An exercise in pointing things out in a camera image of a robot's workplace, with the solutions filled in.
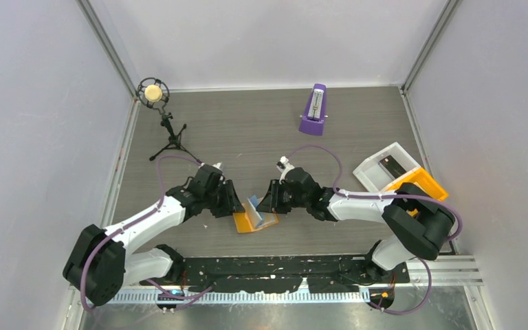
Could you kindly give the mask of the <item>orange plastic bin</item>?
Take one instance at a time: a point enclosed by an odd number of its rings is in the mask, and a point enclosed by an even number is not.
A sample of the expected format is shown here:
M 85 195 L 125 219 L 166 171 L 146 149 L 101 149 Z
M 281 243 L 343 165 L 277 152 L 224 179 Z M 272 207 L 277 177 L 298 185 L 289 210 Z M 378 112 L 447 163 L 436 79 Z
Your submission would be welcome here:
M 422 167 L 415 168 L 399 178 L 394 179 L 382 189 L 382 192 L 397 190 L 406 182 L 416 185 L 430 197 L 438 201 L 445 201 L 449 196 L 446 190 Z

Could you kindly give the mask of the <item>aluminium frame rail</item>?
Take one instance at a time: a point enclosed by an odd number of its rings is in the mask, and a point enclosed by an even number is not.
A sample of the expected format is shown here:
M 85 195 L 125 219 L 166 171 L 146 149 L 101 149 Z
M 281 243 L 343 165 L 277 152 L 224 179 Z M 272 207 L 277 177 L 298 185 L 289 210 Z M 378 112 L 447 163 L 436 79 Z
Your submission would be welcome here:
M 441 255 L 435 261 L 426 261 L 430 270 L 432 286 L 483 286 L 483 278 L 472 255 Z M 417 259 L 408 261 L 405 266 L 410 284 L 426 286 L 428 271 Z

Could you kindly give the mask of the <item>microphone on black tripod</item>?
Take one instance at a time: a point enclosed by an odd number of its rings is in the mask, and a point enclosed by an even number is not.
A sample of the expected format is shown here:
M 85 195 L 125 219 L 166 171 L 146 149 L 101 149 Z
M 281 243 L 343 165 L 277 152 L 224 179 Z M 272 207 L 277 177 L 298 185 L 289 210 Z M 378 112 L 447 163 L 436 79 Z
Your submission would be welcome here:
M 182 134 L 187 129 L 187 124 L 183 124 L 181 129 L 175 133 L 171 120 L 173 115 L 166 110 L 171 93 L 167 84 L 156 77 L 147 77 L 142 79 L 136 90 L 135 97 L 147 109 L 158 112 L 161 116 L 160 126 L 168 131 L 168 143 L 161 148 L 156 154 L 149 157 L 149 161 L 154 161 L 159 155 L 167 150 L 177 150 L 187 153 L 196 163 L 201 163 L 200 159 L 195 157 L 183 144 Z

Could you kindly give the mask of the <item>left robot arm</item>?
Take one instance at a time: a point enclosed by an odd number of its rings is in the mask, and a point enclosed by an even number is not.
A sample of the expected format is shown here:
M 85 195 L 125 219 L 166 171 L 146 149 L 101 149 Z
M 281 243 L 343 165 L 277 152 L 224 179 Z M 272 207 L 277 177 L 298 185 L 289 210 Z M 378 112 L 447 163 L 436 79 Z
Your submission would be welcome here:
M 136 215 L 105 228 L 84 228 L 63 268 L 68 283 L 92 306 L 109 302 L 124 285 L 162 279 L 178 283 L 184 273 L 183 256 L 161 244 L 147 252 L 139 248 L 169 228 L 209 210 L 213 217 L 244 212 L 233 182 L 217 166 L 201 165 L 183 186 L 174 186 Z

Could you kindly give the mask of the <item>purple metronome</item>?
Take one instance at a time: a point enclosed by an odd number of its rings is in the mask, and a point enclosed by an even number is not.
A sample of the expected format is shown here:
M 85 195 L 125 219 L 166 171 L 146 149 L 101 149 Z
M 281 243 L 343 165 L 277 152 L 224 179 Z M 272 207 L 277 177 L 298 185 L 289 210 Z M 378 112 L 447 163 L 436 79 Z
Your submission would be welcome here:
M 301 133 L 322 136 L 325 128 L 327 110 L 327 87 L 317 83 L 309 94 L 305 109 L 300 116 L 298 130 Z

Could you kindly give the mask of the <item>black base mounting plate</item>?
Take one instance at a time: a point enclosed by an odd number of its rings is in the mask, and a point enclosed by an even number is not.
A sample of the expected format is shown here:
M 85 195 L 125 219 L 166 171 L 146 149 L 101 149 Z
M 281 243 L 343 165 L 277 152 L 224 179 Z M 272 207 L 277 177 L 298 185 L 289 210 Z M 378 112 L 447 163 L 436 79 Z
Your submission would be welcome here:
M 293 293 L 306 284 L 311 293 L 354 292 L 361 286 L 406 284 L 406 264 L 378 279 L 364 269 L 363 255 L 192 257 L 175 265 L 175 273 L 154 278 L 165 287 L 175 285 L 200 292 Z

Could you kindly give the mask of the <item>white plastic bin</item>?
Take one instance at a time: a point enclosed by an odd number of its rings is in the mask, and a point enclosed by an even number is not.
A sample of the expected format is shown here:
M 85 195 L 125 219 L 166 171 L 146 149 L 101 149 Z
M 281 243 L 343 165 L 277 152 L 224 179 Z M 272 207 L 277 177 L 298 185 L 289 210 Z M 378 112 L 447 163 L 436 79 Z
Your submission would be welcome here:
M 371 193 L 381 192 L 388 183 L 394 180 L 379 165 L 379 161 L 388 155 L 392 155 L 407 172 L 421 167 L 398 142 L 394 142 L 366 158 L 353 170 L 353 175 L 367 191 Z

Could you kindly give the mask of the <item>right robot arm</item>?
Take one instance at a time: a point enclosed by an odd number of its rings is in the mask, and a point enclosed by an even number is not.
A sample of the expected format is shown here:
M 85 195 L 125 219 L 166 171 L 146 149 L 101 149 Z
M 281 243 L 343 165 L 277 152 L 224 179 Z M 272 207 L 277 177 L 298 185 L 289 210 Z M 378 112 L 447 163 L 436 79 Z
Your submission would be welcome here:
M 374 221 L 393 233 L 379 240 L 365 256 L 362 266 L 369 279 L 382 282 L 394 268 L 419 258 L 435 260 L 450 236 L 457 218 L 448 208 L 412 183 L 403 183 L 388 193 L 349 192 L 321 186 L 301 167 L 273 179 L 256 207 L 258 212 L 287 214 L 304 208 L 320 221 Z

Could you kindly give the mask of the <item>black device in white bin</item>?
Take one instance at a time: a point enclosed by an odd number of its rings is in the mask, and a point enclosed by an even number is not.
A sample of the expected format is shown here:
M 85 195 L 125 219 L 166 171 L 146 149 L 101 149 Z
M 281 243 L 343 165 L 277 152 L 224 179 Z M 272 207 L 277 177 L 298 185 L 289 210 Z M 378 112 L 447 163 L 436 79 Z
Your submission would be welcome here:
M 407 172 L 407 170 L 392 155 L 382 158 L 379 161 L 379 165 L 391 179 L 400 178 Z

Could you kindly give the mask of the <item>orange leather card holder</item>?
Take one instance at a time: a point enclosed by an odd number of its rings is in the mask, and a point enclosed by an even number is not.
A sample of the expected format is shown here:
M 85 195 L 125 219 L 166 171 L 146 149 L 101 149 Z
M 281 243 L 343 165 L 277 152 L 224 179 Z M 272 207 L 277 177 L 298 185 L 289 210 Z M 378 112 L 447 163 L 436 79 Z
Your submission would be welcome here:
M 246 203 L 242 203 L 245 211 L 233 214 L 236 231 L 239 234 L 257 232 L 279 222 L 276 214 L 256 210 L 261 200 L 256 195 L 252 195 Z

